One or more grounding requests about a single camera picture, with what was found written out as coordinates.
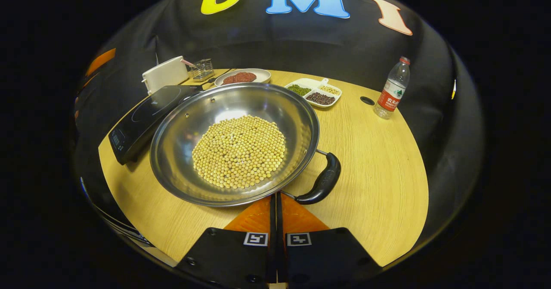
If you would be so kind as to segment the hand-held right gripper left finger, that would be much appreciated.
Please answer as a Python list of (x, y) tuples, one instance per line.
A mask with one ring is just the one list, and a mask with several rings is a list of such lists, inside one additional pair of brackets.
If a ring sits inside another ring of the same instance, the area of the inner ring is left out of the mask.
[(206, 283), (277, 281), (275, 195), (256, 201), (226, 228), (207, 228), (177, 264)]

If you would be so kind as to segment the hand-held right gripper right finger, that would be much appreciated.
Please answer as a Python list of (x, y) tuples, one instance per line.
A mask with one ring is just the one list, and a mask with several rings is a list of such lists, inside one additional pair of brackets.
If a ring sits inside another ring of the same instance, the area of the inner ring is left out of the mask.
[(288, 195), (275, 200), (279, 283), (359, 284), (382, 272), (348, 228), (327, 228)]

